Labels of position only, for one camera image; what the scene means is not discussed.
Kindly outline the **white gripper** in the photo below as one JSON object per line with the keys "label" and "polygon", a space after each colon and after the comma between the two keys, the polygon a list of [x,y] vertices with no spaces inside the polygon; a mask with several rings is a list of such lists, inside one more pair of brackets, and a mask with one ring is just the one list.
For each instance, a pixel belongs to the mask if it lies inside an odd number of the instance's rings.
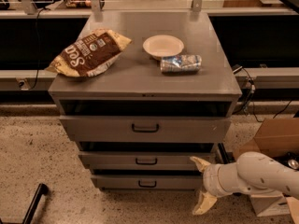
{"label": "white gripper", "polygon": [[216,203],[217,198],[232,195],[240,191],[236,165],[210,164],[209,161],[191,156],[200,173],[204,173],[203,181],[206,190],[198,192],[198,202],[192,210],[194,215],[203,215]]}

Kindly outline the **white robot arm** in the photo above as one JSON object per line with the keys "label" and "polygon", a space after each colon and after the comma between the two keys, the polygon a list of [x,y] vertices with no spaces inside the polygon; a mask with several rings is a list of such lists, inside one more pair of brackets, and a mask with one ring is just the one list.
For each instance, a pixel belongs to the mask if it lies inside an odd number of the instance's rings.
{"label": "white robot arm", "polygon": [[241,154],[235,162],[212,164],[198,157],[190,157],[203,176],[194,215],[203,215],[216,201],[233,193],[283,193],[299,199],[299,173],[261,152]]}

